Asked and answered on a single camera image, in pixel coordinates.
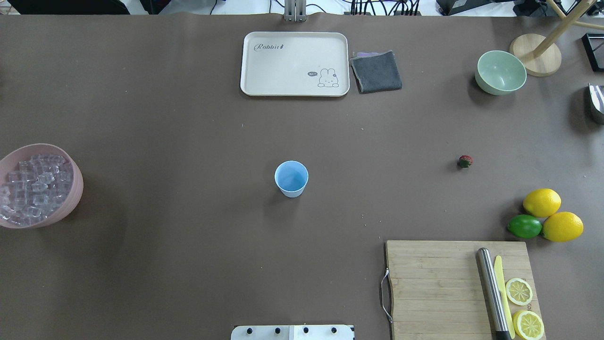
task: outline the pink bowl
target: pink bowl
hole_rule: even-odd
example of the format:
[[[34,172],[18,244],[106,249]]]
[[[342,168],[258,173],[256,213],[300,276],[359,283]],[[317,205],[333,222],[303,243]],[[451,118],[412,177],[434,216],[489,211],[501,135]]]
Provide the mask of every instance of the pink bowl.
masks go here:
[[[48,218],[34,223],[31,226],[22,227],[16,224],[10,223],[0,218],[0,226],[7,227],[10,229],[31,229],[49,226],[55,222],[62,220],[65,216],[69,215],[70,212],[75,209],[80,198],[82,197],[82,190],[84,190],[84,179],[82,179],[82,173],[80,168],[77,167],[73,159],[58,146],[50,144],[31,144],[17,149],[8,156],[0,160],[0,185],[6,183],[7,174],[11,171],[15,171],[19,167],[19,162],[23,160],[29,160],[32,155],[36,154],[55,154],[61,155],[67,162],[71,163],[74,170],[73,183],[71,184],[71,190],[65,199],[65,202],[55,210],[52,215]]]

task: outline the knife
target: knife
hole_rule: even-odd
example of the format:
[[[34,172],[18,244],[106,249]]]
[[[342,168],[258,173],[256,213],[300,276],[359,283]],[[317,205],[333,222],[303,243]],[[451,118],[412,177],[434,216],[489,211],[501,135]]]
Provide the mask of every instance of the knife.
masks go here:
[[[506,281],[503,278],[503,264],[501,263],[501,256],[495,256],[495,264],[493,265],[495,270],[495,279],[497,280],[497,288],[501,293],[501,302],[503,304],[503,312],[506,315],[507,328],[510,331],[510,337],[513,339],[516,337],[516,331],[512,325],[512,313],[510,313],[510,304],[507,302],[506,293]]]
[[[480,280],[487,292],[489,309],[493,322],[495,323],[495,339],[512,340],[510,332],[508,331],[506,316],[503,312],[501,295],[497,288],[495,271],[493,270],[493,264],[490,260],[490,252],[486,248],[480,248],[478,252],[476,252],[476,256],[478,257],[478,267],[482,273]]]

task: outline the gray cloth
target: gray cloth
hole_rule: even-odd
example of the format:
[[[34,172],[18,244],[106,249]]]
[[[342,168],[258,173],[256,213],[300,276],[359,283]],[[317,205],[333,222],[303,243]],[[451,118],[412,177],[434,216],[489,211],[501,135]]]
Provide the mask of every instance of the gray cloth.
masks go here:
[[[391,91],[403,87],[392,51],[357,56],[350,59],[350,65],[359,81],[361,93]]]

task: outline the wooden stand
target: wooden stand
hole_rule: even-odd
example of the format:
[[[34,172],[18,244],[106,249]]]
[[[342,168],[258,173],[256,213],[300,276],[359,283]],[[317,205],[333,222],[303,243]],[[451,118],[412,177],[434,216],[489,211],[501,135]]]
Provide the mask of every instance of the wooden stand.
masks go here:
[[[562,64],[562,54],[554,41],[575,23],[596,0],[581,1],[547,37],[538,34],[524,34],[514,39],[510,52],[524,64],[527,73],[545,77],[554,74]]]

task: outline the yellow knife blade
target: yellow knife blade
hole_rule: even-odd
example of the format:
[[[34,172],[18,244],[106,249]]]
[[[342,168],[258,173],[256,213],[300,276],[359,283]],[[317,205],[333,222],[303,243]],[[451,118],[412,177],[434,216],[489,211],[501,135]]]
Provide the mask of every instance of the yellow knife blade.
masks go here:
[[[503,305],[503,312],[506,314],[507,329],[510,332],[510,337],[513,339],[516,337],[516,331],[512,324],[512,313],[510,313],[510,305],[507,302],[506,294],[506,281],[503,278],[503,264],[501,263],[501,256],[495,256],[495,263],[493,264],[495,269],[495,279],[497,280],[497,288],[501,293],[501,303]]]

